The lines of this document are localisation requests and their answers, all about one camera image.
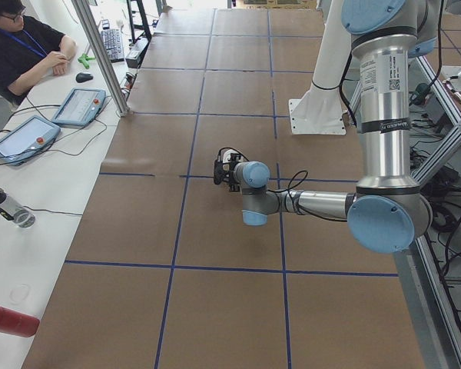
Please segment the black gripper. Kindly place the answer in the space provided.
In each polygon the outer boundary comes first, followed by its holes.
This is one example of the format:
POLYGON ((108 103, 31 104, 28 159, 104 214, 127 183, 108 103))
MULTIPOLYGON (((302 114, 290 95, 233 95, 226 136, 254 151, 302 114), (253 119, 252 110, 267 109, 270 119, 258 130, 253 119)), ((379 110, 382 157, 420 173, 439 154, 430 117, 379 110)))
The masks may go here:
POLYGON ((219 153, 214 161, 214 184, 227 183, 229 192, 239 192, 240 185, 234 177, 234 169, 240 159, 241 154, 230 153, 228 160, 224 161, 223 155, 219 153))

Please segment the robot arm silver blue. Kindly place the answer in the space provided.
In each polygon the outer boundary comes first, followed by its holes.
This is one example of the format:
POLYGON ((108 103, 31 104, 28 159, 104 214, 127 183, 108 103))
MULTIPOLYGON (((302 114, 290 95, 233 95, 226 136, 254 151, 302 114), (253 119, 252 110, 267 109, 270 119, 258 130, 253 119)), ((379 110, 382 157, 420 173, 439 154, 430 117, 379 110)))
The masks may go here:
POLYGON ((350 61, 360 63, 360 110, 364 175, 353 193, 270 190, 269 168, 222 148, 214 183, 243 199, 243 220, 266 224, 289 212, 343 221, 365 248, 379 253, 407 249, 432 220, 420 184, 410 173, 408 61, 434 49, 441 1, 334 1, 325 24, 310 89, 289 102, 295 135, 337 135, 341 82, 350 61))

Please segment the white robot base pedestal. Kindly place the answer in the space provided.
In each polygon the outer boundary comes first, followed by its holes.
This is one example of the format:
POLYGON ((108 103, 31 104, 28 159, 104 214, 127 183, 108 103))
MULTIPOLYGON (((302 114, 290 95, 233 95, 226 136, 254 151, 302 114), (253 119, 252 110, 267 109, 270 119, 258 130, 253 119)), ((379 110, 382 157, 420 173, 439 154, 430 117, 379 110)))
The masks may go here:
POLYGON ((340 83, 351 50, 351 35, 341 21, 343 1, 330 4, 310 89, 289 100, 294 135, 345 135, 340 83))

